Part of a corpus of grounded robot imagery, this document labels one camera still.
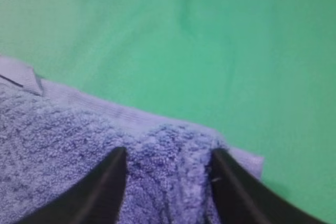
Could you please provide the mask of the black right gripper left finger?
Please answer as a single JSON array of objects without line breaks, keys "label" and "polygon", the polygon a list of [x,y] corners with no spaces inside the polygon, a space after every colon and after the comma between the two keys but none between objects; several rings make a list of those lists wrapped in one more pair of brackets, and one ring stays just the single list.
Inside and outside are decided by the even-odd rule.
[{"label": "black right gripper left finger", "polygon": [[18,223],[116,223],[126,180],[127,150],[116,147],[69,190]]}]

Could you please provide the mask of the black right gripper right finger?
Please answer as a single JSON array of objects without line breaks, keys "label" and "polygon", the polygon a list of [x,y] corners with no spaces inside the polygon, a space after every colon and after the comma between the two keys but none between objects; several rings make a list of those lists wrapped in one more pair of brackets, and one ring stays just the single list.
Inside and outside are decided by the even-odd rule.
[{"label": "black right gripper right finger", "polygon": [[220,223],[323,223],[268,189],[222,148],[212,151],[210,167]]}]

